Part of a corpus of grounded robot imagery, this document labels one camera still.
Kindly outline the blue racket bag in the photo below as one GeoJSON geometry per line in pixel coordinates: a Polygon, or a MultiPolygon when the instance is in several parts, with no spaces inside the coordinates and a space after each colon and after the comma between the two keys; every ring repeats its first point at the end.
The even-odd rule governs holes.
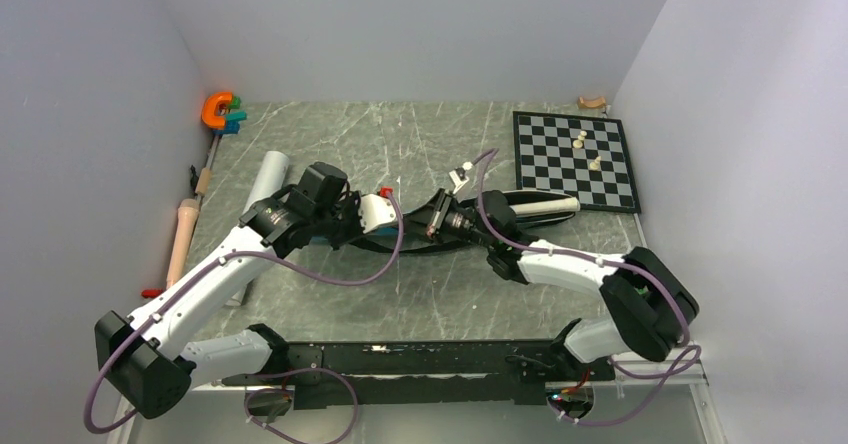
{"type": "MultiPolygon", "coordinates": [[[[292,249],[302,248],[313,240],[324,240],[322,237],[318,236],[319,226],[324,220],[330,217],[335,205],[350,192],[358,191],[341,190],[337,193],[337,195],[333,196],[333,198],[324,197],[317,202],[308,205],[306,209],[309,210],[311,214],[302,217],[302,223],[299,229],[289,232],[289,237],[287,238],[287,244],[289,247],[292,249]]],[[[504,192],[507,195],[510,207],[514,204],[533,203],[571,197],[545,191],[501,192],[504,192]]],[[[481,213],[484,212],[482,194],[475,197],[477,198],[481,213]]],[[[388,199],[390,197],[388,192],[378,195],[388,199]]],[[[438,247],[437,241],[430,241],[426,237],[426,224],[431,215],[430,208],[427,205],[428,201],[414,210],[407,211],[403,214],[396,210],[398,212],[398,216],[397,224],[395,226],[382,228],[370,234],[364,234],[364,236],[360,239],[348,244],[360,249],[388,254],[435,254],[438,252],[447,252],[449,250],[459,249],[438,247]]],[[[499,238],[500,241],[491,247],[478,247],[484,248],[487,251],[488,256],[491,258],[517,260],[523,252],[523,249],[525,247],[530,247],[537,239],[535,235],[529,232],[530,228],[534,226],[546,226],[559,223],[574,216],[575,214],[576,213],[560,213],[542,216],[517,216],[517,224],[522,231],[522,234],[520,235],[521,239],[519,241],[509,240],[498,234],[495,230],[492,230],[493,234],[499,238]]]]}

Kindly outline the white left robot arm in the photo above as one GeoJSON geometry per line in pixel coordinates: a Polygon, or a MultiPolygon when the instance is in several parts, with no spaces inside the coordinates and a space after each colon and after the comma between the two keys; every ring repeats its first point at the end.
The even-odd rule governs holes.
{"type": "Polygon", "coordinates": [[[97,380],[131,404],[131,416],[147,419],[214,380],[253,375],[264,384],[279,381],[289,368],[289,344],[267,325],[205,341],[194,336],[239,287],[285,264],[314,238],[340,246],[362,236],[361,198],[342,170],[315,162],[297,183],[253,203],[171,288],[127,316],[109,311],[97,321],[97,380]]]}

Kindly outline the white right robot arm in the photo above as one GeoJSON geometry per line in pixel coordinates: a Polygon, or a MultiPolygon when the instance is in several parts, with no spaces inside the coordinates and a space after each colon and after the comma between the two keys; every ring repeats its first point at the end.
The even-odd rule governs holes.
{"type": "Polygon", "coordinates": [[[408,232],[431,241],[433,250],[465,245],[486,248],[487,263],[504,280],[564,288],[602,299],[607,313],[575,319],[555,338],[551,365],[574,379],[589,364],[633,352],[661,362],[685,335],[700,306],[651,250],[597,254],[556,246],[528,233],[531,225],[563,221],[579,208],[576,199],[549,191],[486,191],[458,200],[439,190],[407,214],[408,232]]]}

